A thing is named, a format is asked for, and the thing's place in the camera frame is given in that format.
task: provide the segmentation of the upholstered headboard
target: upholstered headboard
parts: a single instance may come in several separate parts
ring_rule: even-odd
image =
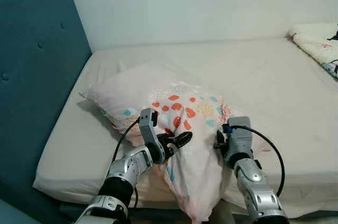
[[[32,183],[90,55],[73,0],[0,0],[0,198],[42,223],[68,222]]]

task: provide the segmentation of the pink pillowcase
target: pink pillowcase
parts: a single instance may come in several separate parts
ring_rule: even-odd
[[[114,128],[123,133],[147,107],[159,113],[156,133],[193,132],[192,140],[155,171],[176,195],[180,208],[195,223],[208,220],[220,199],[222,164],[213,149],[215,134],[231,112],[223,98],[189,82],[156,62],[141,64],[100,82],[83,94],[99,106]],[[138,125],[127,134],[143,144]]]

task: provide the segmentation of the mattress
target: mattress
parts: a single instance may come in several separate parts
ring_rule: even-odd
[[[88,203],[103,183],[119,135],[78,92],[149,59],[170,59],[222,93],[230,106],[280,150],[286,183],[280,197],[289,217],[338,210],[338,82],[287,39],[175,44],[95,52],[84,67],[41,156],[34,187],[59,200]],[[131,148],[123,144],[119,156]],[[255,152],[278,188],[280,167],[269,147]],[[177,208],[149,171],[137,184],[139,207]],[[222,197],[244,209],[231,172]]]

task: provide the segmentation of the headboard button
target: headboard button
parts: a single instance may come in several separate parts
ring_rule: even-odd
[[[5,72],[3,74],[1,74],[1,78],[4,80],[4,81],[8,81],[10,79],[10,77],[8,76],[8,74],[6,74]]]

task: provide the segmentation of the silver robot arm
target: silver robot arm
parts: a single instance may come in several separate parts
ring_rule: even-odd
[[[218,143],[225,165],[234,170],[237,187],[242,193],[247,210],[255,224],[288,224],[289,221],[281,207],[278,197],[269,186],[266,174],[261,170],[257,160],[254,160],[251,144],[252,133],[244,129],[232,129],[231,126],[250,127],[249,117],[229,118],[223,126],[227,140],[220,132]]]
[[[149,170],[153,163],[164,163],[174,155],[174,150],[168,147],[169,143],[180,148],[192,138],[191,132],[184,132],[177,137],[156,135],[156,124],[155,110],[147,108],[141,111],[139,127],[145,145],[112,162],[98,195],[83,211],[76,224],[130,223],[128,206],[140,176]]]

